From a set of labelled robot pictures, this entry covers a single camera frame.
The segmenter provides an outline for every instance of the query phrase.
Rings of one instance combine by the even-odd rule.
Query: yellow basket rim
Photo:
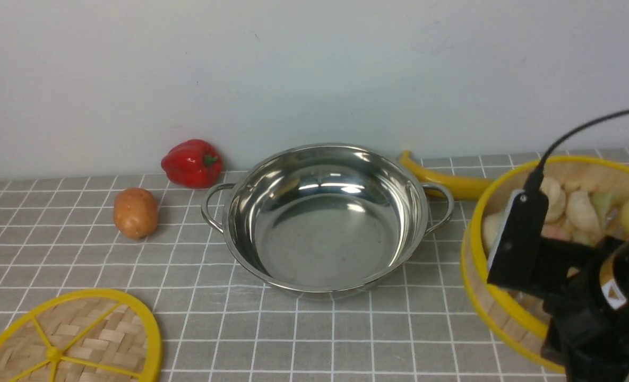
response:
[[[470,247],[469,249],[472,252],[472,260],[474,261],[475,268],[477,269],[477,274],[485,282],[488,276],[487,259],[486,259],[486,254],[484,253],[484,246],[482,245],[482,238],[481,238],[481,223],[482,223],[482,216],[484,215],[484,208],[489,202],[489,199],[491,198],[494,191],[496,191],[496,189],[498,189],[498,187],[501,186],[501,184],[508,181],[511,177],[515,176],[516,174],[533,169],[533,167],[535,167],[538,164],[538,162],[539,160],[527,162],[518,167],[515,167],[515,169],[512,169],[511,171],[506,172],[505,174],[500,176],[498,179],[496,179],[493,183],[491,183],[489,187],[485,189],[484,193],[482,193],[482,196],[477,201],[477,205],[475,206],[475,211],[472,215],[472,221],[470,223],[470,230],[469,230],[470,231],[469,232]],[[626,164],[612,162],[610,160],[605,160],[605,159],[596,158],[596,157],[582,157],[581,155],[558,155],[557,157],[550,157],[547,161],[547,163],[562,163],[562,162],[583,162],[583,163],[588,163],[588,164],[597,164],[603,167],[611,167],[612,169],[616,169],[618,171],[626,172],[627,174],[629,174],[629,166],[627,166]],[[547,324],[537,319],[535,316],[533,316],[533,314],[528,312],[526,309],[522,308],[515,301],[515,299],[511,297],[511,295],[505,292],[504,290],[501,290],[500,288],[494,285],[489,285],[489,284],[486,285],[486,288],[487,288],[487,291],[492,295],[494,300],[496,300],[496,302],[498,302],[498,304],[500,304],[506,310],[506,312],[508,312],[508,314],[511,317],[513,317],[513,319],[515,319],[521,326],[523,326],[523,328],[532,332],[536,336],[539,336],[540,338],[545,337],[545,334],[548,331]],[[485,312],[478,311],[478,314],[480,316],[482,316],[482,314],[486,316]],[[506,335],[504,334],[501,335],[501,337],[506,339]],[[513,345],[509,341],[506,341],[506,343],[513,346],[513,348],[518,351],[520,351],[522,348],[522,346],[517,346],[516,344]],[[537,354],[533,354],[528,351],[520,351],[520,353],[523,353],[523,355],[526,355],[527,357],[531,358],[535,362],[540,363],[544,366],[548,366],[552,369],[555,369],[555,370],[563,369],[562,367],[560,367],[560,365],[557,365],[556,363],[548,364],[549,361],[545,360],[544,358],[540,357]]]
[[[469,225],[467,227],[467,232],[469,230],[472,230],[472,225]],[[528,358],[532,362],[542,365],[543,367],[546,367],[549,370],[552,370],[554,372],[564,373],[564,367],[561,367],[560,365],[554,362],[546,360],[545,358],[541,357],[540,355],[536,353],[533,353],[532,351],[522,346],[520,343],[511,339],[508,333],[506,333],[505,331],[503,331],[503,329],[501,329],[498,325],[496,325],[494,320],[491,319],[491,316],[489,316],[489,314],[487,314],[487,312],[484,311],[484,307],[482,307],[481,304],[479,303],[479,300],[477,300],[475,291],[472,289],[472,285],[470,284],[470,279],[468,278],[465,266],[463,265],[465,264],[465,261],[466,261],[465,256],[467,256],[469,253],[468,252],[469,244],[470,242],[464,240],[460,247],[460,263],[461,263],[460,273],[461,273],[461,276],[463,277],[463,286],[465,288],[465,293],[470,298],[470,302],[472,302],[472,306],[475,308],[475,311],[477,312],[477,315],[479,315],[479,318],[481,318],[482,321],[484,321],[484,323],[489,327],[489,329],[491,329],[492,332],[494,332],[494,334],[496,334],[496,336],[498,336],[498,338],[501,338],[506,345],[513,348],[513,350],[515,350],[517,353],[520,353],[521,355]]]
[[[129,293],[122,292],[120,290],[113,290],[108,288],[89,288],[84,290],[76,290],[61,294],[58,297],[52,298],[43,302],[42,304],[29,310],[26,314],[16,319],[5,331],[0,335],[0,348],[16,331],[22,328],[25,324],[32,321],[37,315],[41,314],[45,310],[62,304],[62,302],[68,302],[79,298],[108,298],[114,300],[120,305],[127,305],[130,309],[142,319],[142,326],[144,326],[147,334],[147,363],[144,364],[142,372],[139,373],[141,382],[154,382],[157,380],[161,371],[161,346],[162,338],[159,326],[152,314],[151,310],[137,297],[130,295]]]

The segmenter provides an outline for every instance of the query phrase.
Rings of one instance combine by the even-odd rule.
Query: red bell pepper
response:
[[[210,143],[188,140],[172,148],[161,160],[161,167],[174,184],[208,188],[222,172],[222,159]]]

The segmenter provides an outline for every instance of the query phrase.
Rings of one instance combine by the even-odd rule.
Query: banana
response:
[[[442,174],[441,172],[431,171],[420,164],[411,160],[411,152],[406,150],[399,157],[399,163],[406,167],[421,182],[438,183],[448,188],[453,194],[453,198],[476,201],[489,187],[493,179],[476,178],[476,177],[457,177]],[[443,197],[442,194],[427,190],[429,196]]]

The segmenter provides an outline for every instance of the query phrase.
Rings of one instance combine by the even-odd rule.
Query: black cable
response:
[[[562,135],[562,137],[554,141],[553,144],[550,145],[550,147],[548,147],[548,150],[545,151],[545,154],[543,154],[543,156],[540,157],[540,161],[538,162],[537,166],[532,170],[532,172],[530,172],[529,176],[527,177],[526,182],[524,183],[524,190],[525,191],[538,191],[540,189],[540,184],[543,182],[543,169],[545,167],[545,162],[547,162],[550,155],[552,155],[555,149],[559,145],[564,143],[564,141],[568,140],[576,133],[580,133],[581,131],[589,127],[595,126],[596,124],[603,123],[603,121],[608,121],[610,119],[615,119],[615,118],[619,118],[623,116],[629,116],[629,109],[616,111],[615,113],[607,114],[606,116],[601,116],[600,118],[587,121],[581,126],[578,126],[570,130],[566,134]]]

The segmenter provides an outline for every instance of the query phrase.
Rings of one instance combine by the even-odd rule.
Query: gray tiled surface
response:
[[[626,149],[570,154],[629,164]],[[423,165],[496,177],[535,159],[486,155]],[[227,172],[225,180],[241,176]],[[161,225],[143,242],[125,239],[111,222],[115,195],[129,186],[159,199]],[[474,202],[458,203],[452,222],[378,288],[332,303],[295,300],[237,266],[200,217],[203,193],[161,174],[0,183],[0,333],[60,293],[118,288],[156,315],[164,381],[563,380],[501,343],[475,315],[458,265]],[[223,201],[214,196],[212,210]],[[435,216],[445,211],[441,201],[431,207]]]

